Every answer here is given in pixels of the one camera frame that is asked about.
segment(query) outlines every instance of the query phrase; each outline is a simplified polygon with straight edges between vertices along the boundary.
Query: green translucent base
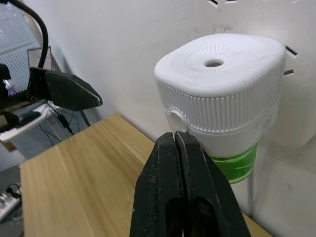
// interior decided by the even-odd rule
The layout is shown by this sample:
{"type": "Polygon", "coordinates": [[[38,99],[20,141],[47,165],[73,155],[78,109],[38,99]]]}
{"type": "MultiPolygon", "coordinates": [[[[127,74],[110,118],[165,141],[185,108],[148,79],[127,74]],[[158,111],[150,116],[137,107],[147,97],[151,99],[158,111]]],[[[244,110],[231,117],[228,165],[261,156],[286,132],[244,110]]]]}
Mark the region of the green translucent base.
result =
{"type": "Polygon", "coordinates": [[[211,157],[217,167],[225,174],[230,184],[238,183],[251,173],[256,159],[257,144],[248,151],[231,158],[211,157]]]}

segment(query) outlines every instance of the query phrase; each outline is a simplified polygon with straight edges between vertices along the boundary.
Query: white humidifier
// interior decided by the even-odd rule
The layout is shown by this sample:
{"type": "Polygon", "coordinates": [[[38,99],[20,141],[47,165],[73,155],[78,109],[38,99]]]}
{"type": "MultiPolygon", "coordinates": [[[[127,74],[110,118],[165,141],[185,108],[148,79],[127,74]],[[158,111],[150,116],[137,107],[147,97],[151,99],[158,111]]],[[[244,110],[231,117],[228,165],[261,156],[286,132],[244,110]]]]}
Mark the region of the white humidifier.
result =
{"type": "Polygon", "coordinates": [[[171,130],[197,137],[230,183],[252,171],[257,141],[276,119],[285,57],[275,39],[217,34],[178,48],[155,67],[171,130]]]}

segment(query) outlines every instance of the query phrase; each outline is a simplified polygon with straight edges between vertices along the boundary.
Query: white power strip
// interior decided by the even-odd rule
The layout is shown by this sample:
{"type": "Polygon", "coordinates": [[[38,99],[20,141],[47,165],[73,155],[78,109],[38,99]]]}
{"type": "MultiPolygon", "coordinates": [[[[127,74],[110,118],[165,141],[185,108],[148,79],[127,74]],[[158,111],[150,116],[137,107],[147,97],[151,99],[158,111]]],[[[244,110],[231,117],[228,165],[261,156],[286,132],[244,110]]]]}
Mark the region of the white power strip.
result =
{"type": "Polygon", "coordinates": [[[21,202],[21,199],[3,193],[0,196],[0,222],[21,202]]]}

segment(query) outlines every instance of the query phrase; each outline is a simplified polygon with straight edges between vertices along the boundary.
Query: wooden table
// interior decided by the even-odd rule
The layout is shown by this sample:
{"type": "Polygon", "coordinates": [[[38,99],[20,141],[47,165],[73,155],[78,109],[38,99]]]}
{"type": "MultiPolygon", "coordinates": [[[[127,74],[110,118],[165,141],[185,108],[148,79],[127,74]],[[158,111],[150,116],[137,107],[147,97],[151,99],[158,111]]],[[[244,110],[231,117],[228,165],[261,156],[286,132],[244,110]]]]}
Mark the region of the wooden table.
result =
{"type": "MultiPolygon", "coordinates": [[[[110,116],[21,165],[26,237],[127,237],[154,143],[110,116]]],[[[269,235],[245,217],[252,236],[269,235]]]]}

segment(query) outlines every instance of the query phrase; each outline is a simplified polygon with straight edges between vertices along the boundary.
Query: center hole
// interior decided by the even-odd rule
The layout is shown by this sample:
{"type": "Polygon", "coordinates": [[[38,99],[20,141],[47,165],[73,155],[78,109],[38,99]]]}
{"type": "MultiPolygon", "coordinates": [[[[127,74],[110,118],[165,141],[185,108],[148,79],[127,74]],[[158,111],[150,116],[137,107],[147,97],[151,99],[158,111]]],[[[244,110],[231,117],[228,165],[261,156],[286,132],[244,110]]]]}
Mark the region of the center hole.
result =
{"type": "Polygon", "coordinates": [[[208,68],[215,68],[221,66],[224,62],[222,60],[211,60],[205,63],[205,66],[208,68]]]}

